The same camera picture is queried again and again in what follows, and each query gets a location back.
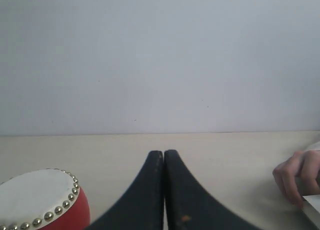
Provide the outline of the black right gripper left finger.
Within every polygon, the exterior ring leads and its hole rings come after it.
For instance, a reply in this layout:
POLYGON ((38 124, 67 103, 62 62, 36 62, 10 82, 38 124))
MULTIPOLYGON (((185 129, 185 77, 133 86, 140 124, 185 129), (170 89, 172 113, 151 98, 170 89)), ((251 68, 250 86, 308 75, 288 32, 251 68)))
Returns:
POLYGON ((163 153, 150 151, 125 193, 88 230, 162 230, 163 153))

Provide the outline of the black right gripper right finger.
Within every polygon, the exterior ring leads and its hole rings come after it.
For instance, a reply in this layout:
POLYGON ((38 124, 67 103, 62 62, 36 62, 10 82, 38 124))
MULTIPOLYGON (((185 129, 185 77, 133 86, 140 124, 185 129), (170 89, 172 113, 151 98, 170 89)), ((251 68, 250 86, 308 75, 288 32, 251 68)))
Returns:
POLYGON ((179 153, 164 152, 164 197, 170 230, 257 230, 209 194, 179 153))

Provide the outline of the person's bare hand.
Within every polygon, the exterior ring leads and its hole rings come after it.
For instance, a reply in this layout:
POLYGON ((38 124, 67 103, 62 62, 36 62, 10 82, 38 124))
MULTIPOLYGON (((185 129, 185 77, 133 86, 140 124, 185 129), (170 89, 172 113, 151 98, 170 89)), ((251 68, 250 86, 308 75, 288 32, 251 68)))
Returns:
POLYGON ((320 172, 320 152, 318 150, 297 151, 286 161, 276 166, 272 172, 275 183, 288 201, 303 208, 303 198, 298 190, 296 178, 302 182, 307 195, 318 195, 320 186, 317 178, 320 172))

